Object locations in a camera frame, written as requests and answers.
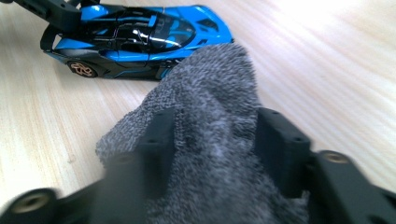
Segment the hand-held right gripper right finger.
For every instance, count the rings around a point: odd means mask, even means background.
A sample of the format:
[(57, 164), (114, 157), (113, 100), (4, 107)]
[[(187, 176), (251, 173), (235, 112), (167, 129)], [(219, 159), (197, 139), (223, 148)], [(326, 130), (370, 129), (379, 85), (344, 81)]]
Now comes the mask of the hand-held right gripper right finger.
[(287, 198), (304, 191), (304, 166), (310, 156), (310, 139), (281, 113), (259, 108), (254, 152), (264, 171)]

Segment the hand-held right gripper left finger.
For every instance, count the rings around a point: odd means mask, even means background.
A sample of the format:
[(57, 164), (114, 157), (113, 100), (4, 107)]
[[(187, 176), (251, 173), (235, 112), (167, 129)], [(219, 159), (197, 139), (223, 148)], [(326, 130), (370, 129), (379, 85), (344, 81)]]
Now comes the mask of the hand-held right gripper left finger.
[(173, 108), (154, 114), (138, 146), (138, 151), (143, 155), (146, 197), (158, 199), (166, 192), (176, 152)]

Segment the grey fluffy cloth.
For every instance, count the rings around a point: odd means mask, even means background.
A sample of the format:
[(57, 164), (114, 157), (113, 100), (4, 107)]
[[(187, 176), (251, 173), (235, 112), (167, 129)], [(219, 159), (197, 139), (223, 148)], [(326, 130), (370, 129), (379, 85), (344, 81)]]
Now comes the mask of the grey fluffy cloth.
[(148, 224), (308, 224), (306, 199), (284, 198), (253, 153), (254, 69), (237, 44), (206, 46), (179, 63), (96, 145), (102, 163), (132, 150), (154, 113), (176, 111), (176, 157)]

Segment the blue and black toy car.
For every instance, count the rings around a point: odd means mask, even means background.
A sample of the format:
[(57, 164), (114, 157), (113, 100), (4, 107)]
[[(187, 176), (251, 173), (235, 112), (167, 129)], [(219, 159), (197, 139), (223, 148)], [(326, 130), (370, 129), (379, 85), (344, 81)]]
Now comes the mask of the blue and black toy car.
[(125, 7), (80, 3), (74, 33), (47, 27), (40, 48), (82, 77), (160, 80), (194, 51), (233, 42), (209, 7)]

